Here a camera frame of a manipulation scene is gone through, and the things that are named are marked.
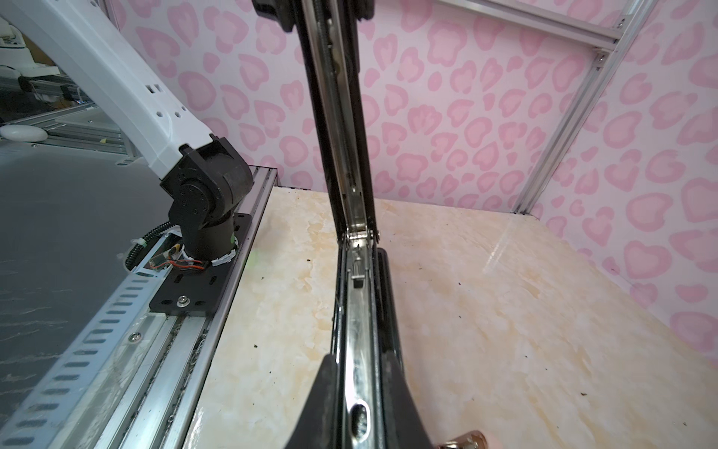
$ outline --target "marble countertop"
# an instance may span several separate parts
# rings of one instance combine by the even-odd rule
[[[404,366],[434,442],[715,448],[718,371],[530,216],[376,201]],[[186,448],[283,448],[329,351],[325,193],[274,188]]]

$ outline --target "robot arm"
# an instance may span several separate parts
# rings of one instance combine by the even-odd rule
[[[190,113],[92,0],[11,0],[3,17],[20,28],[115,121],[174,198],[169,219],[188,253],[231,251],[232,210],[252,186],[226,139]]]

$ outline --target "bolt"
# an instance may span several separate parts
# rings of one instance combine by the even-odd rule
[[[190,305],[189,297],[182,295],[177,298],[177,306],[178,307],[187,307],[188,305]]]

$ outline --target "black mounting plate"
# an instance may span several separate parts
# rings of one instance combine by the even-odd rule
[[[234,235],[238,242],[234,259],[216,267],[209,266],[198,273],[172,267],[172,271],[149,302],[149,311],[168,315],[214,315],[227,287],[229,274],[238,263],[239,252],[251,224],[252,216],[248,213],[234,214]],[[190,303],[184,307],[177,305],[180,296],[188,297]]]

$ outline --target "pink leopard print wallpaper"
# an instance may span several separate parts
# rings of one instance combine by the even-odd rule
[[[613,14],[591,1],[599,12],[586,17]],[[249,0],[113,4],[127,40],[248,162],[278,167],[283,185],[325,189],[295,34]],[[379,0],[359,30],[375,194],[509,211],[592,51],[427,0]]]
[[[532,214],[718,366],[718,2],[660,1]]]

